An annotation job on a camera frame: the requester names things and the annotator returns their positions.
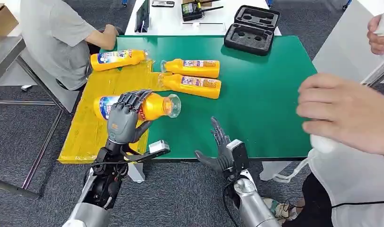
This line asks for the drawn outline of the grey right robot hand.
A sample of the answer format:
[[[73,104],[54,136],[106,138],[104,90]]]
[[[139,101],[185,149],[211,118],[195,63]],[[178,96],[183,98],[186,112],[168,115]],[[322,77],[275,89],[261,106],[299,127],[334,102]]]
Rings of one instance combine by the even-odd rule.
[[[225,134],[219,121],[214,116],[211,117],[211,124],[213,126],[211,133],[214,136],[218,148],[218,157],[208,157],[199,150],[195,150],[195,156],[202,164],[211,167],[213,170],[223,172],[226,169],[233,167],[233,156],[231,151],[227,149],[227,145],[231,140],[230,137]]]

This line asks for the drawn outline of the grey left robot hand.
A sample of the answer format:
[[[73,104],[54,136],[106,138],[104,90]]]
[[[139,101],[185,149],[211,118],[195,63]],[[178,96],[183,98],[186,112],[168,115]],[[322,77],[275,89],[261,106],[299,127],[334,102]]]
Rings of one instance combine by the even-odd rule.
[[[108,118],[108,140],[117,144],[135,143],[149,129],[152,121],[145,121],[137,127],[140,107],[152,93],[150,89],[126,92],[111,107]]]

